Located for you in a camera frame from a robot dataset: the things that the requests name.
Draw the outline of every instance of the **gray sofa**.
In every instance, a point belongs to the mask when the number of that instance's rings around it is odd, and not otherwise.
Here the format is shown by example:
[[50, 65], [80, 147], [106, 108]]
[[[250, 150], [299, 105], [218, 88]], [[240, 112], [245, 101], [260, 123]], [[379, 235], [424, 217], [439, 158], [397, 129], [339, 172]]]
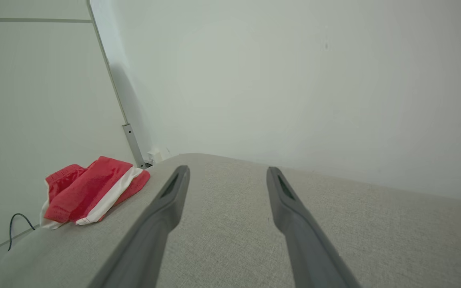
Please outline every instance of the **gray sofa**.
[[[183, 154], [148, 169], [103, 221], [38, 228], [0, 263], [0, 287], [86, 287], [174, 169], [190, 167], [157, 287], [291, 287], [271, 217], [268, 166]], [[281, 168], [362, 287], [461, 287], [461, 201]]]

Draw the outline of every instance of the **red and white fabric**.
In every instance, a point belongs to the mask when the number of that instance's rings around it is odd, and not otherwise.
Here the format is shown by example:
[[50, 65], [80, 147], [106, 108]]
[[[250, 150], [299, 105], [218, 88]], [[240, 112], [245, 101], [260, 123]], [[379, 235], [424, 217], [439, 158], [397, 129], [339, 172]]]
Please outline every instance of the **red and white fabric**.
[[67, 166], [46, 178], [48, 199], [40, 212], [40, 226], [56, 229], [67, 222], [101, 221], [110, 208], [140, 191], [149, 179], [148, 171], [103, 156], [88, 168]]

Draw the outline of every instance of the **red cloth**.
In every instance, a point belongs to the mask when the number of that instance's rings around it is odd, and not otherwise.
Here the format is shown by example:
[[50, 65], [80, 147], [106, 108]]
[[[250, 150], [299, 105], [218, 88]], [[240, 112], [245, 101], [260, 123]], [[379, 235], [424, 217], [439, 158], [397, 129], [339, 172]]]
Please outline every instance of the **red cloth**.
[[[53, 173], [46, 178], [49, 185], [49, 207], [44, 218], [62, 224], [87, 217], [132, 167], [130, 163], [101, 156], [88, 168], [73, 164]], [[128, 186], [123, 187], [125, 190], [119, 192], [121, 195], [113, 206], [140, 191], [150, 179], [148, 171], [133, 169], [139, 175], [132, 178]]]

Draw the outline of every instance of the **black cable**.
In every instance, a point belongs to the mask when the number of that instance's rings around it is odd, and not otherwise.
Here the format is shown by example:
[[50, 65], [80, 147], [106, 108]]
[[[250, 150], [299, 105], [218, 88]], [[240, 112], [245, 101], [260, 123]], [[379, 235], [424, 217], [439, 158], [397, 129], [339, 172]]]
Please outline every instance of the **black cable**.
[[8, 246], [8, 251], [10, 251], [10, 248], [12, 247], [12, 222], [13, 222], [13, 217], [17, 216], [17, 215], [21, 215], [22, 217], [24, 217], [24, 219], [26, 219], [26, 221], [28, 221], [28, 224], [30, 225], [31, 229], [35, 230], [35, 228], [33, 227], [33, 225], [31, 224], [31, 222], [28, 220], [28, 218], [24, 215], [22, 215], [21, 213], [15, 213], [12, 218], [10, 219], [10, 245]]

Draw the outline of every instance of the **white panel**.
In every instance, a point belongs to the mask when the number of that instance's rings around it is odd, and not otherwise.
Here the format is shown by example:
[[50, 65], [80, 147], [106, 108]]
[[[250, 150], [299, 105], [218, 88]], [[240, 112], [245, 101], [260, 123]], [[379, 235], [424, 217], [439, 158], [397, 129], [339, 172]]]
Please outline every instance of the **white panel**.
[[148, 157], [146, 153], [152, 150], [152, 143], [148, 133], [150, 131], [150, 121], [144, 119], [140, 106], [135, 105], [137, 95], [129, 78], [133, 74], [129, 73], [129, 64], [126, 57], [123, 56], [124, 49], [111, 11], [111, 3], [108, 0], [92, 1], [92, 10], [99, 34], [104, 43], [104, 51], [108, 59], [112, 60], [110, 69], [118, 96], [121, 99], [123, 109], [126, 111], [127, 120], [133, 124], [135, 137], [143, 157]]
[[461, 0], [110, 3], [122, 105], [164, 156], [461, 198]]
[[123, 124], [92, 24], [0, 23], [0, 243], [14, 213], [38, 224], [49, 174], [134, 163]]
[[0, 0], [0, 18], [90, 20], [86, 0]]

